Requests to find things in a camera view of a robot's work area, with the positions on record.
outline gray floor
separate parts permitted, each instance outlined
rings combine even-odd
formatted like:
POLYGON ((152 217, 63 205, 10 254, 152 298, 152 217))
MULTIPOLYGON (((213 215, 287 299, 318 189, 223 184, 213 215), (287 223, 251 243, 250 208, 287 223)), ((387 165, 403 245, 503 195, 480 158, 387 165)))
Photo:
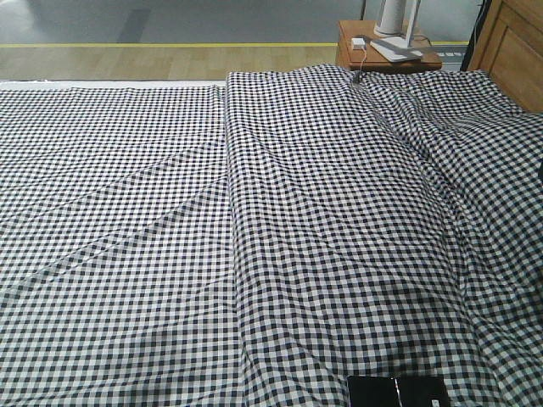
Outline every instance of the gray floor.
MULTIPOLYGON (((380 0, 367 0, 375 19, 380 0)), ((337 20, 362 0, 0 0, 0 44, 73 42, 336 42, 337 20)), ((469 38, 473 0, 423 0, 433 40, 469 38)))

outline headboard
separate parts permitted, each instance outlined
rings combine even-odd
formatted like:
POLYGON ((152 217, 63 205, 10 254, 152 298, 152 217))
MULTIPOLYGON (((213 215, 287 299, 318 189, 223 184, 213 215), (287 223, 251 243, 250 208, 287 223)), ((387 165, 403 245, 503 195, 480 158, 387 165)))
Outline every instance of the headboard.
POLYGON ((524 109, 543 112, 543 0, 493 0, 470 70, 485 70, 524 109))

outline white power adapter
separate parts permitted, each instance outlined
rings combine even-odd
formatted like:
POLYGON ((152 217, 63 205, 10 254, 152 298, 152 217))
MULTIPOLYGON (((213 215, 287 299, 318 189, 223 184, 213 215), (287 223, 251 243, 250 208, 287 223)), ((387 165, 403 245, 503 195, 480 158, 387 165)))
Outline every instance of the white power adapter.
POLYGON ((364 38, 351 38, 351 49, 366 49, 366 40, 364 38))

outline lamp base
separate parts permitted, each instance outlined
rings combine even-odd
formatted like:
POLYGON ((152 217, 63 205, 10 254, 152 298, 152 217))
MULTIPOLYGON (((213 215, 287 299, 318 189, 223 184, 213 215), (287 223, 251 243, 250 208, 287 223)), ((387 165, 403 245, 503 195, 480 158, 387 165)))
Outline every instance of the lamp base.
POLYGON ((373 40, 370 45, 390 62, 412 61, 423 57, 423 53, 417 49, 406 47, 406 39, 401 36, 373 40))
POLYGON ((401 30, 397 32, 382 32, 379 30, 378 26, 375 25, 375 28, 373 29, 373 34, 376 36, 380 36, 381 38, 390 38, 392 36, 401 36, 401 30))

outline bed sheet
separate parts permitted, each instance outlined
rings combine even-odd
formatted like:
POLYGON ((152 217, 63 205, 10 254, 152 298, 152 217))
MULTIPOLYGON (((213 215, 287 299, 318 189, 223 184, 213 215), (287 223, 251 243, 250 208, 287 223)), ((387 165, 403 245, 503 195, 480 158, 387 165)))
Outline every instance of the bed sheet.
POLYGON ((224 85, 225 81, 0 81, 0 90, 65 89, 70 87, 85 89, 155 89, 224 85))
POLYGON ((543 404, 540 293, 478 319, 513 297, 411 137, 523 112, 480 72, 353 75, 0 84, 0 404, 347 405, 348 375, 543 404))
POLYGON ((0 404, 239 405, 223 89, 0 95, 0 404))

